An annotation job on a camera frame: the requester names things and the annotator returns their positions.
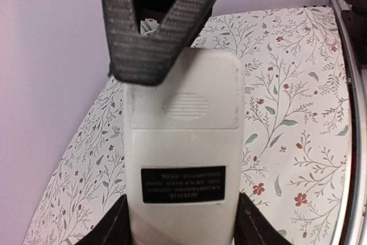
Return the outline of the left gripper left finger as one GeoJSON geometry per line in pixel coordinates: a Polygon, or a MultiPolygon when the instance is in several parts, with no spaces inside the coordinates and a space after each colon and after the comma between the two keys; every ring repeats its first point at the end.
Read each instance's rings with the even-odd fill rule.
{"type": "Polygon", "coordinates": [[[101,221],[76,245],[132,245],[127,196],[121,195],[101,221]]]}

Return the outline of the white remote control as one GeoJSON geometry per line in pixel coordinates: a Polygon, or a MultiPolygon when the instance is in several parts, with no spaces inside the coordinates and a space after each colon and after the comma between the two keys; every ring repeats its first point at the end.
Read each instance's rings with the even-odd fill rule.
{"type": "Polygon", "coordinates": [[[156,87],[124,88],[133,244],[231,244],[243,153],[243,66],[187,48],[156,87]]]}

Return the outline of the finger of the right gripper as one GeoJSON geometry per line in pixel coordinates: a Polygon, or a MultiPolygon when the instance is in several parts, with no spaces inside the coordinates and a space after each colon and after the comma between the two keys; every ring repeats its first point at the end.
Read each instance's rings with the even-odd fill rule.
{"type": "Polygon", "coordinates": [[[139,33],[133,0],[101,0],[116,80],[145,86],[161,84],[182,50],[202,27],[216,0],[175,0],[156,31],[139,33]]]}

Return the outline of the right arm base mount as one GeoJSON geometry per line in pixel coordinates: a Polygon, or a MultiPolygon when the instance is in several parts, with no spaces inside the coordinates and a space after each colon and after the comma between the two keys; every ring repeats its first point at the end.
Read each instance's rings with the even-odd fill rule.
{"type": "Polygon", "coordinates": [[[342,18],[352,39],[358,63],[366,68],[366,0],[344,0],[349,10],[342,11],[342,18]]]}

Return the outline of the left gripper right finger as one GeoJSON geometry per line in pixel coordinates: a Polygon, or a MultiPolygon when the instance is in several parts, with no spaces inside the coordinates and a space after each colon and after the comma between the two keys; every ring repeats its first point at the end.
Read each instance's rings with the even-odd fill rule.
{"type": "Polygon", "coordinates": [[[245,194],[239,194],[234,245],[291,245],[245,194]]]}

